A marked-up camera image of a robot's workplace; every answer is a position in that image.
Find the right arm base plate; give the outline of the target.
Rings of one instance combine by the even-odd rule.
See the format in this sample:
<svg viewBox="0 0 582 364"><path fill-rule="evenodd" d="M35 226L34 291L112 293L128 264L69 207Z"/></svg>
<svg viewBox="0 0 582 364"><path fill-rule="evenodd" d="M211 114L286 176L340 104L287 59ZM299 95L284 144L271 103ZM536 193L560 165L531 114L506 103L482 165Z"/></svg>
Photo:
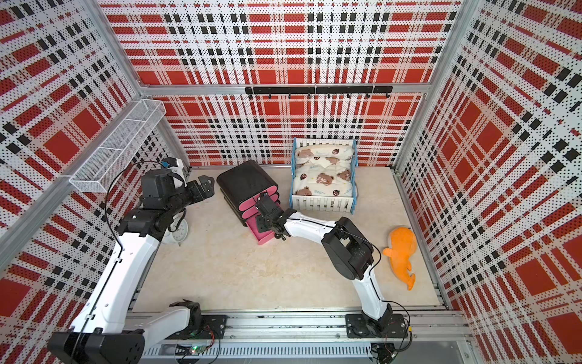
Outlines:
<svg viewBox="0 0 582 364"><path fill-rule="evenodd" d="M363 313L345 316L348 338L407 338L408 326L402 314L373 320Z"/></svg>

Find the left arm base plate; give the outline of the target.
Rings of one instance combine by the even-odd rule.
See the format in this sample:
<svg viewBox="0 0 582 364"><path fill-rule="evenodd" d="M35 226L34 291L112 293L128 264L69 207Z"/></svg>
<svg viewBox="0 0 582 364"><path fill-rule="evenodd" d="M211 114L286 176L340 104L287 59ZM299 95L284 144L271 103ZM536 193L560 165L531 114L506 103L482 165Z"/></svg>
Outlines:
<svg viewBox="0 0 582 364"><path fill-rule="evenodd" d="M168 340L222 340L227 326L227 315L202 315L199 326L187 326L182 331L168 337Z"/></svg>

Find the black pink drawer cabinet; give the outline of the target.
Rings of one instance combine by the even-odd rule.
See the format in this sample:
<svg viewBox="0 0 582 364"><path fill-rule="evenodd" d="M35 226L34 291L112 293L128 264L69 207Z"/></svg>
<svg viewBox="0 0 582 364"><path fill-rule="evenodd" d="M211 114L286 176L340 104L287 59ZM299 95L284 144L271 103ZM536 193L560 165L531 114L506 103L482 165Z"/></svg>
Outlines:
<svg viewBox="0 0 582 364"><path fill-rule="evenodd" d="M277 183L254 160L221 173L217 182L225 201L245 228L248 228L247 221L256 224L259 212L255 204L260 193L268 193L271 199L280 205Z"/></svg>

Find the pink bottom drawer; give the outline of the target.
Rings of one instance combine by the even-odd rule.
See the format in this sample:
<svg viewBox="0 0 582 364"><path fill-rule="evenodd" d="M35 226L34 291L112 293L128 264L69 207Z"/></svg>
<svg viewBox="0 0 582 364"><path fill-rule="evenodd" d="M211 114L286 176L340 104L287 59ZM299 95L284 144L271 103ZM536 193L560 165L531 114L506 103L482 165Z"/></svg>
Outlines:
<svg viewBox="0 0 582 364"><path fill-rule="evenodd" d="M250 231L253 233L253 236L256 239L258 245L266 244L267 242L269 242L270 240L272 240L274 238L273 231L267 231L267 232L261 233L261 232L259 232L257 225L253 221L247 221L246 223L247 223L247 226L250 229Z"/></svg>

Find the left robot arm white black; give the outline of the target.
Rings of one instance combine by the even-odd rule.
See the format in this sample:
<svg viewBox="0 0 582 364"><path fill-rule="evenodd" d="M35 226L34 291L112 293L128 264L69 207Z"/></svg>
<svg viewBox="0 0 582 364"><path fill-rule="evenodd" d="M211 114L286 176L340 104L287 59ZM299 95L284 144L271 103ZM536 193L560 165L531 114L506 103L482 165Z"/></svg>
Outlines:
<svg viewBox="0 0 582 364"><path fill-rule="evenodd" d="M127 323L130 303L150 261L174 222L188 206L213 197L215 181L191 182L173 168L142 177L142 206L122 220L112 258L86 305L64 332L48 340L48 351L63 363L138 363L153 345L188 327L200 330L198 303L183 300L163 312Z"/></svg>

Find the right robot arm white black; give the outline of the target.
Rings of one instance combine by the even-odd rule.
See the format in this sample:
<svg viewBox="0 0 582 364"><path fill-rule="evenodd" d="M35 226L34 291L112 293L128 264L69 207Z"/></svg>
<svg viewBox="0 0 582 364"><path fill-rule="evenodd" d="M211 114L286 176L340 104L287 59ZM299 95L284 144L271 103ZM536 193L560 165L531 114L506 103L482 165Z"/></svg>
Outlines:
<svg viewBox="0 0 582 364"><path fill-rule="evenodd" d="M377 288L375 245L350 219L324 221L295 209L284 210L267 193L259 194L255 207L260 232L272 231L277 239L302 238L320 244L336 271L353 283L368 332L378 338L388 333L394 315Z"/></svg>

